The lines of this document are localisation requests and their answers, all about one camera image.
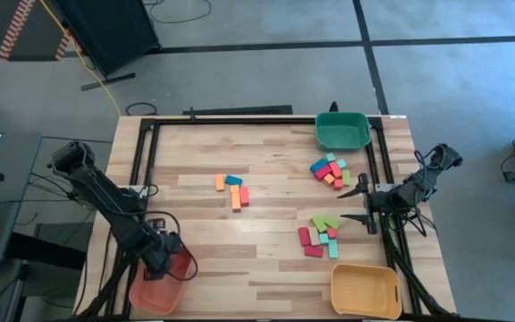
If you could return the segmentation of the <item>salmon orange plastic bin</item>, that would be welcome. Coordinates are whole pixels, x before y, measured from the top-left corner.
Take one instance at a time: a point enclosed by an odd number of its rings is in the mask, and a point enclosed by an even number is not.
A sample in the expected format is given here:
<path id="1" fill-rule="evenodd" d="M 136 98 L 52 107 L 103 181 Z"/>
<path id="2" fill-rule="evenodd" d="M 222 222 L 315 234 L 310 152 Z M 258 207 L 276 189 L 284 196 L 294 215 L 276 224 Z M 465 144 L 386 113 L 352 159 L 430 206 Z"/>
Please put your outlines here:
<path id="1" fill-rule="evenodd" d="M 147 268 L 139 260 L 137 273 L 131 285 L 129 299 L 134 308 L 166 316 L 171 314 L 182 300 L 186 279 L 194 273 L 193 259 L 183 247 L 171 256 L 173 266 L 170 275 L 147 281 Z"/>

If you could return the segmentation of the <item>large black partition panel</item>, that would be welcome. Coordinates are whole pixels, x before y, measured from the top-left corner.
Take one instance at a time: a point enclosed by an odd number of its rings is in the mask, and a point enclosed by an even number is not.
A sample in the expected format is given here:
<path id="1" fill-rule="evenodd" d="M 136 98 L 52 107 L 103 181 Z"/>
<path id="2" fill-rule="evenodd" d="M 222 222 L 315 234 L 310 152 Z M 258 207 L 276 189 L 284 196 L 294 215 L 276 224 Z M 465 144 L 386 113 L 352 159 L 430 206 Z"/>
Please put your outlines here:
<path id="1" fill-rule="evenodd" d="M 101 74 L 83 91 L 136 77 L 113 74 L 143 55 L 161 48 L 143 0 L 50 0 L 75 44 Z"/>

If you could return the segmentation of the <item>green plastic bin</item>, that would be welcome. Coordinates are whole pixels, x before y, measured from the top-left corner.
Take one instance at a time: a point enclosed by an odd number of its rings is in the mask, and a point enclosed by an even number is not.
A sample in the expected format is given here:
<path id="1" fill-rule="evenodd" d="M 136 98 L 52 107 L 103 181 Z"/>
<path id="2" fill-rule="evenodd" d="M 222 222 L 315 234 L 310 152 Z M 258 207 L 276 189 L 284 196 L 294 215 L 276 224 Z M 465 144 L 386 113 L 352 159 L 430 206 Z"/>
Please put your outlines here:
<path id="1" fill-rule="evenodd" d="M 371 126 L 361 113 L 327 112 L 315 118 L 317 146 L 323 151 L 357 151 L 371 142 Z"/>

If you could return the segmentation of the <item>long black floor bar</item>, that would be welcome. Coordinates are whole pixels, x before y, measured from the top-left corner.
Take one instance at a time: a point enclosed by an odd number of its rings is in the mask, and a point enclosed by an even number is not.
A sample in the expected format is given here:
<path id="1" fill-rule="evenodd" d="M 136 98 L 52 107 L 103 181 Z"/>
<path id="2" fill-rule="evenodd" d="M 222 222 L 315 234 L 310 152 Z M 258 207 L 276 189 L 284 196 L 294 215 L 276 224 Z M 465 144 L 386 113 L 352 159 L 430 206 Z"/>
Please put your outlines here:
<path id="1" fill-rule="evenodd" d="M 183 115 L 245 115 L 245 114 L 293 114 L 292 105 L 279 106 L 249 106 L 249 107 L 232 107 L 219 109 L 196 110 L 191 107 L 184 110 Z"/>

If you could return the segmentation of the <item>black metal table frame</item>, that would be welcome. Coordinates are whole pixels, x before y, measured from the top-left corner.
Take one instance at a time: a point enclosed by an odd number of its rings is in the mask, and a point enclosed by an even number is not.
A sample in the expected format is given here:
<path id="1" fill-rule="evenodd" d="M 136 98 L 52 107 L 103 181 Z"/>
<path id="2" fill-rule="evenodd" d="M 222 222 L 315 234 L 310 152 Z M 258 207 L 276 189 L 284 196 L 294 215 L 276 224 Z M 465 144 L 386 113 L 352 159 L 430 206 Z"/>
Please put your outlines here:
<path id="1" fill-rule="evenodd" d="M 310 167 L 322 157 L 312 116 L 123 117 L 107 175 L 116 183 L 158 188 L 153 216 L 179 228 L 198 262 L 175 318 L 334 318 L 330 280 L 335 260 L 304 255 L 298 236 L 314 216 L 340 219 L 338 260 L 382 267 L 384 245 L 361 223 L 361 196 L 338 199 Z M 229 184 L 243 180 L 249 205 L 232 211 Z"/>

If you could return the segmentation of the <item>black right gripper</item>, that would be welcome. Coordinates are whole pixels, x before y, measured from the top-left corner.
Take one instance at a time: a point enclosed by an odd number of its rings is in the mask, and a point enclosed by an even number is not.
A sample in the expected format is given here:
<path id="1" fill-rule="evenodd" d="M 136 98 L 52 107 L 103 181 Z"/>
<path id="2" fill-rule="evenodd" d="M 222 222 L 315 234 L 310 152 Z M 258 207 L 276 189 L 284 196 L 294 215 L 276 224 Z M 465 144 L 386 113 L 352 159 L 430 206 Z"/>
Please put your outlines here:
<path id="1" fill-rule="evenodd" d="M 338 199 L 344 199 L 358 194 L 362 194 L 364 198 L 364 207 L 366 209 L 365 215 L 342 215 L 342 218 L 358 221 L 367 227 L 369 234 L 376 234 L 376 220 L 373 218 L 373 213 L 383 213 L 384 215 L 396 216 L 403 222 L 409 221 L 409 212 L 412 209 L 412 203 L 409 201 L 409 192 L 411 188 L 407 188 L 411 180 L 411 175 L 406 177 L 402 184 L 393 184 L 392 188 L 388 191 L 374 191 L 368 190 L 368 176 L 366 173 L 361 173 L 358 176 L 358 183 L 352 191 L 346 192 Z"/>

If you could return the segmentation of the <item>black mat with orange stripes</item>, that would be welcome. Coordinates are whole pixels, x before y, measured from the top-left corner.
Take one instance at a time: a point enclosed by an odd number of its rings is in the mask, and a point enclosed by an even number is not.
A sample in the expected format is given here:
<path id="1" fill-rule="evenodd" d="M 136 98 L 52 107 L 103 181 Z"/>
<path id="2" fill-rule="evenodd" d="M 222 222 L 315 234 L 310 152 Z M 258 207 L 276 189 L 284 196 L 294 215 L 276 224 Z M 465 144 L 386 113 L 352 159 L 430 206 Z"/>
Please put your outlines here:
<path id="1" fill-rule="evenodd" d="M 73 53 L 50 0 L 0 0 L 0 60 L 59 61 Z"/>

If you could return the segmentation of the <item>yellow plastic bin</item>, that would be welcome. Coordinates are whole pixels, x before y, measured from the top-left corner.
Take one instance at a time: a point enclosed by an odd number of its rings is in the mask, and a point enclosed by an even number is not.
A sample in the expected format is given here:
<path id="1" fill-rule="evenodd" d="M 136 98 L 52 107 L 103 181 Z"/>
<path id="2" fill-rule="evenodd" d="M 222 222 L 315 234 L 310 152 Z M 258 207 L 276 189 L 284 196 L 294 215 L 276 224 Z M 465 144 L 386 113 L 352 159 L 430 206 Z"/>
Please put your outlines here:
<path id="1" fill-rule="evenodd" d="M 389 267 L 338 264 L 331 273 L 331 303 L 340 315 L 397 319 L 400 280 Z"/>

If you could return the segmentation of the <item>dark grey desk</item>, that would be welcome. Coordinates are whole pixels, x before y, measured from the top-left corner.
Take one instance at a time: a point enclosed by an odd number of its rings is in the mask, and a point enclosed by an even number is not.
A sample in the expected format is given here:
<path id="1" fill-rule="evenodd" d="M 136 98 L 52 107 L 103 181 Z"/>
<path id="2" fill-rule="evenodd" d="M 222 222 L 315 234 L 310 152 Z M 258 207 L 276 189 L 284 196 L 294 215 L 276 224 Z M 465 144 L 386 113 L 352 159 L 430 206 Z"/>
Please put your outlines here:
<path id="1" fill-rule="evenodd" d="M 0 262 L 11 239 L 42 141 L 38 133 L 6 133 L 0 138 Z"/>

